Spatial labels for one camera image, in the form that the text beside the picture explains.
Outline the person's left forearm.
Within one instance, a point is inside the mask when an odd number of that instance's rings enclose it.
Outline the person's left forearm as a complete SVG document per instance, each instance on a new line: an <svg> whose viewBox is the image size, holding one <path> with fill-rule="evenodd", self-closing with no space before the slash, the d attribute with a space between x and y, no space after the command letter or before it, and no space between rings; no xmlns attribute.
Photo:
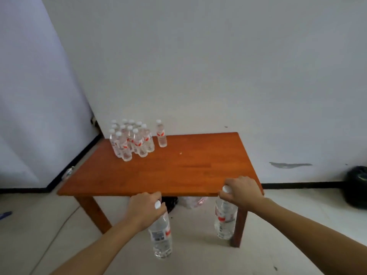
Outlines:
<svg viewBox="0 0 367 275"><path fill-rule="evenodd" d="M136 220L123 220L50 275L103 275L119 251L144 229Z"/></svg>

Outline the large black bin bag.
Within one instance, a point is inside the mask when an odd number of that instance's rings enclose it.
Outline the large black bin bag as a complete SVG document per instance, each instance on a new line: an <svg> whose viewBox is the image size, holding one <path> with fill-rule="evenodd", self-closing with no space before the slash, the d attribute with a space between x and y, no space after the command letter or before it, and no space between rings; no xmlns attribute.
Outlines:
<svg viewBox="0 0 367 275"><path fill-rule="evenodd" d="M347 172L342 194L350 206L367 210L367 166L356 166Z"/></svg>

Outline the shiny crumpled plastic item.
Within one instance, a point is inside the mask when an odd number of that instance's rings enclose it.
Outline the shiny crumpled plastic item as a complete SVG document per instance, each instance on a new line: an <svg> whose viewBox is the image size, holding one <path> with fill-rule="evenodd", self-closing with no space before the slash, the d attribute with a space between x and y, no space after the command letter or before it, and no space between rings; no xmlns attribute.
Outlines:
<svg viewBox="0 0 367 275"><path fill-rule="evenodd" d="M62 175L62 181L65 181L65 180L67 180L67 179L69 179L69 177L71 177L71 175L73 174L73 172L74 172L74 169L75 169L75 166L71 166L71 167L69 167L66 171L65 171L65 173Z"/></svg>

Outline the person's left hand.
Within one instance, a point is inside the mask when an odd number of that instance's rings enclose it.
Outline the person's left hand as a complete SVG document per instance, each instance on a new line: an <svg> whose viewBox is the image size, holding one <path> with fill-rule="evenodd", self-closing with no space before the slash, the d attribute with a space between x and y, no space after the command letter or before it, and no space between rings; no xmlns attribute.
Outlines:
<svg viewBox="0 0 367 275"><path fill-rule="evenodd" d="M124 219L135 232L147 229L149 224L149 193L144 192L130 198Z"/></svg>

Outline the clear plastic water bottle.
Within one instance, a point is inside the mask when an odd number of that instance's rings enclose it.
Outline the clear plastic water bottle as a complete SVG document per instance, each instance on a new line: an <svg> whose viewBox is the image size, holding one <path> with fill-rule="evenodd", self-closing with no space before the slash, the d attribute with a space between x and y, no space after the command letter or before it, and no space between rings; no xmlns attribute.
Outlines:
<svg viewBox="0 0 367 275"><path fill-rule="evenodd" d="M165 259L172 253L172 233L168 213L164 213L148 228L154 255Z"/></svg>
<svg viewBox="0 0 367 275"><path fill-rule="evenodd" d="M167 137L165 134L165 127L161 120L156 120L156 135L158 138L158 144L160 147L167 147Z"/></svg>
<svg viewBox="0 0 367 275"><path fill-rule="evenodd" d="M214 227L217 236L223 240L230 240L235 232L238 207L218 197L215 201Z"/></svg>

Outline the orange-brown wooden table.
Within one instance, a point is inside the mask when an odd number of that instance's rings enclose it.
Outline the orange-brown wooden table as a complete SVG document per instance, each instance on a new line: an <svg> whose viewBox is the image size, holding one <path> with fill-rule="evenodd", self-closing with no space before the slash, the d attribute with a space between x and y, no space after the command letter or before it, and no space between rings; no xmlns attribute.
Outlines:
<svg viewBox="0 0 367 275"><path fill-rule="evenodd" d="M94 197L157 191L163 197L216 197L225 179L239 176L254 179L264 194L237 132L170 135L167 140L167 147L125 162L103 139L57 194L74 197L103 234L112 225Z"/></svg>

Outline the clear pinkish plastic bag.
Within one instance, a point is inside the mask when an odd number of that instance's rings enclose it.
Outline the clear pinkish plastic bag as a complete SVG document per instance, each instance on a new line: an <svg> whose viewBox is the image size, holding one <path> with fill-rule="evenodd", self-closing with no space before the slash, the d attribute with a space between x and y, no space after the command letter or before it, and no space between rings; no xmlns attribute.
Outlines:
<svg viewBox="0 0 367 275"><path fill-rule="evenodd" d="M178 197L178 204L187 209L197 208L208 199L208 197Z"/></svg>

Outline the cluster of water bottles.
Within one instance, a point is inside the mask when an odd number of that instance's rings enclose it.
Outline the cluster of water bottles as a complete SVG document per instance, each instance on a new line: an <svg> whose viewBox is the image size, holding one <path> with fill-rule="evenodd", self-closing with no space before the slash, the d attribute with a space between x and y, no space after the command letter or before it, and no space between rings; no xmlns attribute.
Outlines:
<svg viewBox="0 0 367 275"><path fill-rule="evenodd" d="M108 139L115 155L125 162L131 161L133 154L144 158L155 150L152 133L141 121L111 120Z"/></svg>

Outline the small black plastic bag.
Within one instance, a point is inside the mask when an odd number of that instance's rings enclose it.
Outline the small black plastic bag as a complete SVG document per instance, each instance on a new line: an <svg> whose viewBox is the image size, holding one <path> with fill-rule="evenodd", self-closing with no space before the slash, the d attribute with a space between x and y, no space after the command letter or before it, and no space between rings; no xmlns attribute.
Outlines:
<svg viewBox="0 0 367 275"><path fill-rule="evenodd" d="M165 203L167 213L170 214L178 203L178 197L162 197L161 202Z"/></svg>

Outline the person's right forearm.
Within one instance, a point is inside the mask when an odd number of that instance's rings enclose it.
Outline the person's right forearm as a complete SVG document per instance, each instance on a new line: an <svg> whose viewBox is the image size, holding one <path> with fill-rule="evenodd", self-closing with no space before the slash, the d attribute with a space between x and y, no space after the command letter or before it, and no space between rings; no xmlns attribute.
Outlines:
<svg viewBox="0 0 367 275"><path fill-rule="evenodd" d="M367 275L367 246L260 197L251 212L290 240L324 275Z"/></svg>

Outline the person's right hand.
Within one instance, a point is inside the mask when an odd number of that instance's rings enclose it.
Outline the person's right hand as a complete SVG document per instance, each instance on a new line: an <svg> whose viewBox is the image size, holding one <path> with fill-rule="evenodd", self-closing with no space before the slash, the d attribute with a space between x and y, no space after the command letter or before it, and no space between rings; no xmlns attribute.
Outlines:
<svg viewBox="0 0 367 275"><path fill-rule="evenodd" d="M240 176L238 179L238 204L239 209L257 213L265 197L254 179Z"/></svg>

